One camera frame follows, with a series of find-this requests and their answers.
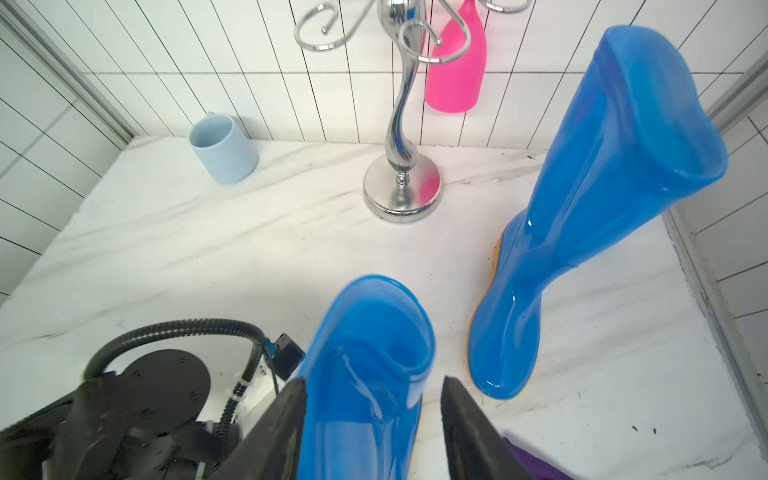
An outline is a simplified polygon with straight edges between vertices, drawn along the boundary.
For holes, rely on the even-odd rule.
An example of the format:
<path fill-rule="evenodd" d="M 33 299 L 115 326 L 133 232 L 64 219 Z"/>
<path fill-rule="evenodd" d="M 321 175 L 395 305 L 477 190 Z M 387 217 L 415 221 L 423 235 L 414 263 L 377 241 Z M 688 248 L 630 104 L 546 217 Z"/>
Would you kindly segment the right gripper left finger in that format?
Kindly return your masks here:
<path fill-rule="evenodd" d="M 291 380 L 210 479 L 296 479 L 306 407 L 305 379 Z"/>

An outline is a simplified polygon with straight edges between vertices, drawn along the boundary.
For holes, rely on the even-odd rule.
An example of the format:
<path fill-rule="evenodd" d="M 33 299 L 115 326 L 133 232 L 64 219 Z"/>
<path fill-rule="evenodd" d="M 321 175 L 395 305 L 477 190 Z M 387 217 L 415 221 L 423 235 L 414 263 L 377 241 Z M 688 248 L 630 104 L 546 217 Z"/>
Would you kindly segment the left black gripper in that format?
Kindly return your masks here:
<path fill-rule="evenodd" d="M 197 356 L 146 354 L 84 381 L 1 432 L 4 479 L 204 479 L 240 442 L 199 418 L 211 390 Z"/>

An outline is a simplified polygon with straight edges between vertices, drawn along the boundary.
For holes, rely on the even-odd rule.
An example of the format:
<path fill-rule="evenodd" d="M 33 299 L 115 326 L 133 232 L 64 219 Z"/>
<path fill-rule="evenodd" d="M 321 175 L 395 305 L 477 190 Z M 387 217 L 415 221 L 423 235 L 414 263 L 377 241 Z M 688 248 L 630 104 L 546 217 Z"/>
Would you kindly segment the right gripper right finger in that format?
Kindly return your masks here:
<path fill-rule="evenodd" d="M 444 378 L 440 406 L 451 479 L 533 478 L 457 378 Z"/>

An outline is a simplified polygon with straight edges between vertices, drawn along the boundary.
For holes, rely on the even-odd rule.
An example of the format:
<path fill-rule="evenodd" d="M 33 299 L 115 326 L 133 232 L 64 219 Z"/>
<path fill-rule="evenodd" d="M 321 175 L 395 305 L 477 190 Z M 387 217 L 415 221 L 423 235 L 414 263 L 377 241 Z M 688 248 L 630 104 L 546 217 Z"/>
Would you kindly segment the purple cloth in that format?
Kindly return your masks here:
<path fill-rule="evenodd" d="M 565 472 L 554 465 L 536 457 L 523 448 L 513 444 L 508 438 L 504 438 L 506 445 L 514 452 L 526 470 L 538 480 L 573 480 Z"/>

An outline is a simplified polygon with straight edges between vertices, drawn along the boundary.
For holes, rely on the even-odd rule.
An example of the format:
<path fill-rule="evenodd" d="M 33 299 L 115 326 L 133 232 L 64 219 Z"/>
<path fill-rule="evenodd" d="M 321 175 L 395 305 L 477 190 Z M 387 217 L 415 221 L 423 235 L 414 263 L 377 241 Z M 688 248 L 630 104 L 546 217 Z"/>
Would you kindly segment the blue rubber boot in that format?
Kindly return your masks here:
<path fill-rule="evenodd" d="M 297 371 L 298 478 L 406 478 L 435 354 L 432 323 L 403 284 L 368 275 L 346 286 Z"/>
<path fill-rule="evenodd" d="M 723 139 L 677 48 L 608 28 L 560 124 L 527 207 L 505 227 L 468 338 L 485 395 L 518 395 L 534 370 L 541 300 L 556 278 L 722 178 Z"/>

